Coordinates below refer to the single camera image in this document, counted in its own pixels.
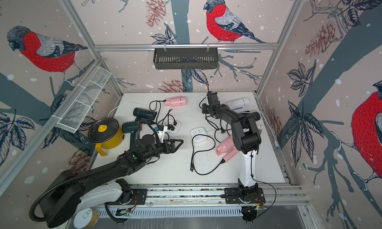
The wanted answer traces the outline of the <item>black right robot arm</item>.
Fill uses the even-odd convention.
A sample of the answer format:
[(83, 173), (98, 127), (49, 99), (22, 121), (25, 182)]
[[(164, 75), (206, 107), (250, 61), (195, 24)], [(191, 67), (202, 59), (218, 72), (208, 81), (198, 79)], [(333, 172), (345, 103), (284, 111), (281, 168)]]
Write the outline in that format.
[(221, 104), (217, 92), (207, 92), (207, 103), (202, 105), (202, 113), (221, 119), (231, 126), (234, 147), (241, 152), (242, 166), (238, 179), (238, 194), (243, 202), (255, 199), (259, 192), (255, 176), (255, 158), (262, 142), (257, 121), (259, 113), (237, 113), (227, 105)]

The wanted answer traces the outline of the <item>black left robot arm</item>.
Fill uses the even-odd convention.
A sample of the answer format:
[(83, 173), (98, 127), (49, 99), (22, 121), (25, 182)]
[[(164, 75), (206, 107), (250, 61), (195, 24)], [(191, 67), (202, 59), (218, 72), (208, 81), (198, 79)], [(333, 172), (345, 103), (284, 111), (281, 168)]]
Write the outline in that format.
[(117, 201), (126, 204), (132, 197), (132, 189), (124, 176), (143, 168), (152, 157), (175, 153), (179, 148), (175, 144), (183, 142), (182, 139), (156, 142), (154, 136), (147, 134), (114, 162), (79, 173), (66, 170), (31, 205), (29, 217), (55, 228), (85, 208)]

